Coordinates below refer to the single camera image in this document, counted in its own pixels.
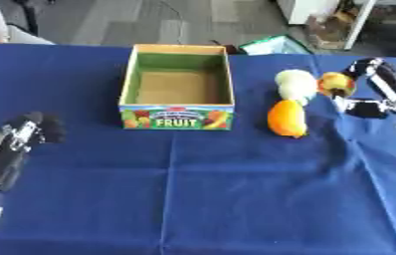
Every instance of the cable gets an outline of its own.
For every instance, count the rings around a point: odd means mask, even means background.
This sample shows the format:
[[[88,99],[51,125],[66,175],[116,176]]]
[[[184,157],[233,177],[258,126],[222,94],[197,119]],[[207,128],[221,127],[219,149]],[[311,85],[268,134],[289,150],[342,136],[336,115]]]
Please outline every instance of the cable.
[[[182,33],[183,33],[183,27],[184,27],[184,19],[182,18],[181,13],[176,10],[175,8],[173,8],[173,6],[171,6],[168,2],[166,2],[165,0],[159,0],[159,3],[161,5],[166,6],[167,8],[169,8],[171,11],[173,11],[174,13],[176,13],[176,15],[178,16],[178,20],[179,20],[179,25],[178,25],[178,38],[176,39],[176,42],[178,44],[183,44],[181,41],[182,38]]]

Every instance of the fruit box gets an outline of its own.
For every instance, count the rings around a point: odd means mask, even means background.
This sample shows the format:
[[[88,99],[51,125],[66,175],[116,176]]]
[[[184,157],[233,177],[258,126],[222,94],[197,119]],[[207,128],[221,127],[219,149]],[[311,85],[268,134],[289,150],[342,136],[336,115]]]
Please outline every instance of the fruit box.
[[[134,46],[119,100],[124,128],[229,130],[234,105],[224,47]]]

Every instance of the blue tablecloth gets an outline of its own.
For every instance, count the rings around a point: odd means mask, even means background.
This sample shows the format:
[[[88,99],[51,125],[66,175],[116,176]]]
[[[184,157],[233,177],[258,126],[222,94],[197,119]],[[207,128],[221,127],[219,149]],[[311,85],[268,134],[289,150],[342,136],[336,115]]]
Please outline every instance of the blue tablecloth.
[[[0,255],[396,255],[396,118],[342,116],[317,96],[309,136],[266,126],[277,72],[319,76],[357,58],[230,57],[233,130],[147,131],[119,128],[128,55],[0,46],[0,124],[38,110],[69,132],[33,151],[5,195]]]

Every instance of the fruit illustration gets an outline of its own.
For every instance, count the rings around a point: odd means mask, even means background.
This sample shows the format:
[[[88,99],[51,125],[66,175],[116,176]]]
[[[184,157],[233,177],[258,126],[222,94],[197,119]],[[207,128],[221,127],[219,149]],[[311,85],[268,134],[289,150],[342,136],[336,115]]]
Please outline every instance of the fruit illustration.
[[[268,113],[268,126],[278,135],[295,138],[306,135],[303,107],[294,100],[278,102]]]
[[[222,115],[224,114],[224,112],[220,112],[220,111],[212,111],[209,113],[208,118],[212,121],[216,121],[217,119],[219,119]]]
[[[126,128],[137,128],[137,121],[134,120],[125,120],[124,124]]]
[[[147,117],[141,117],[141,118],[139,118],[137,120],[139,121],[140,124],[143,124],[143,125],[150,124],[150,119],[147,118]]]
[[[210,119],[206,119],[204,120],[204,126],[208,126],[210,124],[212,124],[214,121],[210,120]]]
[[[141,117],[150,117],[150,112],[149,111],[144,111],[144,110],[138,110],[138,111],[134,111],[134,114],[136,115],[136,117],[139,119]]]
[[[124,120],[136,121],[136,115],[131,110],[125,110],[122,113],[122,118]]]
[[[227,112],[218,112],[218,118],[215,119],[212,123],[207,124],[204,122],[204,129],[214,129],[219,127],[221,124],[225,124],[226,120],[229,118],[229,113]]]

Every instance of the gray carpet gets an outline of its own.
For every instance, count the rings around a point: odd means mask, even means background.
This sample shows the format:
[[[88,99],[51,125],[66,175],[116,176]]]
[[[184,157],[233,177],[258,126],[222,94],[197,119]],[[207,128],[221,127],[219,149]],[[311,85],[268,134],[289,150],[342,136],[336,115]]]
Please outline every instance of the gray carpet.
[[[290,34],[317,53],[396,56],[379,41],[352,51],[323,51],[307,42],[301,26],[288,26],[271,0],[32,0],[41,36],[59,44],[131,46],[136,43],[240,45]],[[0,0],[8,21],[24,24],[11,0]]]

